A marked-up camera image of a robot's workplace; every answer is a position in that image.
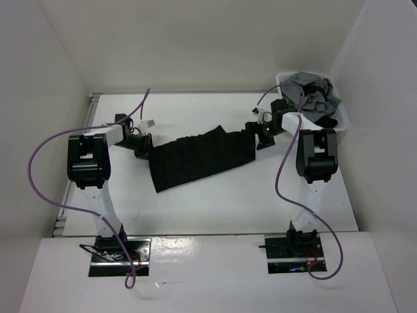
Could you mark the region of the black skirt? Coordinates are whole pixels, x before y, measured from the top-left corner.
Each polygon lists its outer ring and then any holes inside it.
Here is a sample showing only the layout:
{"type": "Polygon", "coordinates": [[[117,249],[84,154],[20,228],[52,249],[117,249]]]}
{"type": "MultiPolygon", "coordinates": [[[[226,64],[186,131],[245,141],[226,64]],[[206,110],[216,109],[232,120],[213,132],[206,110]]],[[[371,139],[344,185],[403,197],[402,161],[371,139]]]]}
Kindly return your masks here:
{"type": "Polygon", "coordinates": [[[222,126],[197,136],[159,145],[149,153],[156,192],[191,183],[255,160],[255,134],[247,129],[226,132],[222,126]]]}

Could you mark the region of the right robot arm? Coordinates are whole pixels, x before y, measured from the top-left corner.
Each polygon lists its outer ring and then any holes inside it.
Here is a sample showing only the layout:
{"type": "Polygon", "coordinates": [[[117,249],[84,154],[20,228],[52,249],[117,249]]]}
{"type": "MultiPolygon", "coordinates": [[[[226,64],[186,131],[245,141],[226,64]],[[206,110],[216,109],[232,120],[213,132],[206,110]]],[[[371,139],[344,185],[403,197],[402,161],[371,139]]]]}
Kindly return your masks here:
{"type": "Polygon", "coordinates": [[[273,146],[274,136],[278,134],[293,135],[279,166],[275,189],[283,201],[301,208],[298,216],[290,221],[285,240],[286,251],[300,256],[317,242],[317,212],[323,191],[338,170],[336,131],[312,123],[283,99],[275,100],[270,111],[256,107],[252,112],[257,117],[254,132],[259,138],[258,150],[273,146]],[[280,175],[293,147],[296,147],[296,172],[303,178],[302,199],[297,201],[285,197],[278,189],[280,175]]]}

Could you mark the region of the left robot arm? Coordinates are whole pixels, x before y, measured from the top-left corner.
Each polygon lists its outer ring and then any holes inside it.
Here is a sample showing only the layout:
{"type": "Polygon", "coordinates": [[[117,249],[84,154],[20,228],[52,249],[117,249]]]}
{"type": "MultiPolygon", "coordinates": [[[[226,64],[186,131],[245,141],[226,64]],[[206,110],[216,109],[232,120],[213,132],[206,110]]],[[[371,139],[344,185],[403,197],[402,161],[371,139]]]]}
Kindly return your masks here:
{"type": "Polygon", "coordinates": [[[86,197],[96,226],[96,243],[93,252],[103,260],[123,260],[129,255],[129,243],[122,222],[116,215],[109,193],[111,175],[109,148],[116,145],[134,152],[135,156],[147,160],[152,145],[148,129],[155,122],[141,121],[138,126],[133,120],[120,113],[115,123],[72,135],[68,139],[67,174],[86,197]]]}

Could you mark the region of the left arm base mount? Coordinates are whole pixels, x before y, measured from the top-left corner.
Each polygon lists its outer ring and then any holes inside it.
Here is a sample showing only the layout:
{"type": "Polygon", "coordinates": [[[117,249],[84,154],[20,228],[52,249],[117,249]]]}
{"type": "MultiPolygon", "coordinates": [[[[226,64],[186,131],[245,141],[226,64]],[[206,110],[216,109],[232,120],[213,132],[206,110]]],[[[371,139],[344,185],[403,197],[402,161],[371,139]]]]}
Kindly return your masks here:
{"type": "MultiPolygon", "coordinates": [[[[149,275],[151,238],[127,237],[124,246],[136,267],[137,276],[149,275]]],[[[126,276],[132,271],[130,262],[116,238],[96,237],[93,244],[79,244],[91,255],[89,277],[126,276]]]]}

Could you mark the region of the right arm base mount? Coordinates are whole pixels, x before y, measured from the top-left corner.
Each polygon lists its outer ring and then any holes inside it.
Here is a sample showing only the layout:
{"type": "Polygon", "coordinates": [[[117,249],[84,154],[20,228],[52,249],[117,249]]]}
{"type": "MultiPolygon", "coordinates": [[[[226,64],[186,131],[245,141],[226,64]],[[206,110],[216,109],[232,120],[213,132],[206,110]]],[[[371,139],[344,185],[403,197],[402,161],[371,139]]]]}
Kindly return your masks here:
{"type": "Polygon", "coordinates": [[[326,272],[326,261],[317,235],[303,238],[298,243],[290,243],[286,235],[266,235],[259,248],[266,254],[269,274],[326,272]]]}

